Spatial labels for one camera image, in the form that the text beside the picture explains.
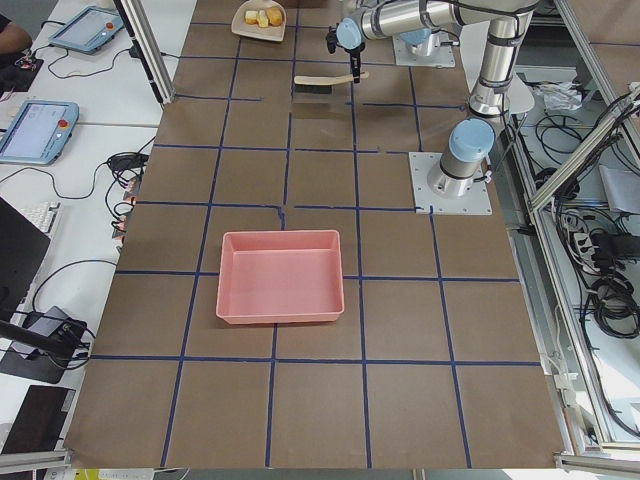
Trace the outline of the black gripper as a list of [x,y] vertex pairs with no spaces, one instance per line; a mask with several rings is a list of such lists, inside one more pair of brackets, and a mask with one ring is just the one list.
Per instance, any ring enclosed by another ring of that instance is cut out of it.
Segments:
[[365,49],[365,43],[362,42],[359,46],[344,50],[349,54],[350,71],[352,75],[361,74],[361,53]]

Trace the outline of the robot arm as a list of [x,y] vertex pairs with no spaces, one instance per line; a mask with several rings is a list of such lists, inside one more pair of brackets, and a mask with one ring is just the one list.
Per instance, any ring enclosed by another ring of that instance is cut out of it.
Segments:
[[428,173],[430,190],[459,198],[474,183],[477,168],[506,125],[507,92],[535,1],[349,1],[345,17],[326,35],[327,49],[350,55],[353,81],[360,81],[360,54],[370,40],[394,38],[406,53],[442,66],[447,42],[460,42],[458,31],[486,22],[488,30],[478,78],[468,100],[470,117],[451,131],[440,160]]

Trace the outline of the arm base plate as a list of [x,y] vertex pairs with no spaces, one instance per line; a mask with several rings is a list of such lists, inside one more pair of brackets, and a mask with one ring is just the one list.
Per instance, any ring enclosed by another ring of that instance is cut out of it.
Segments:
[[448,177],[440,165],[440,152],[408,154],[414,197],[419,214],[488,216],[492,214],[488,186],[478,166],[470,178]]
[[392,38],[395,63],[399,66],[453,68],[453,47],[459,42],[443,30],[422,29]]

